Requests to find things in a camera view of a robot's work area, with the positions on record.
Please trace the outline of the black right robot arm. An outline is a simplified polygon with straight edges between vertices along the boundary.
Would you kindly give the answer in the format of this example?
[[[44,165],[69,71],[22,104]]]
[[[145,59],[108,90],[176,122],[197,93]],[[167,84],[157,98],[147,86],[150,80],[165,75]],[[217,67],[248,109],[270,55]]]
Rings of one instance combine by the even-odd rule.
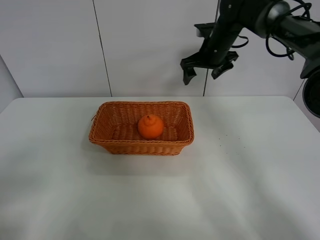
[[[183,82],[188,85],[197,74],[195,68],[211,69],[217,79],[231,70],[238,59],[234,51],[245,45],[234,45],[242,29],[248,29],[265,40],[269,54],[294,59],[298,53],[305,59],[300,78],[304,105],[314,116],[320,116],[320,23],[310,16],[312,4],[298,1],[291,8],[284,0],[221,0],[215,22],[196,24],[203,38],[198,52],[183,58]]]

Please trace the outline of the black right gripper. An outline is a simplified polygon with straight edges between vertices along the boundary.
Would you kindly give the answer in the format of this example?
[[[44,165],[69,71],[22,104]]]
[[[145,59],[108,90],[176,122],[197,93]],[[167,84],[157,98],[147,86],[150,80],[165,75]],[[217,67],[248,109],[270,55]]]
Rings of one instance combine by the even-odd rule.
[[[184,85],[187,86],[197,76],[195,68],[212,69],[214,80],[231,70],[239,56],[230,49],[242,28],[239,24],[215,24],[210,36],[203,38],[199,51],[181,60]]]

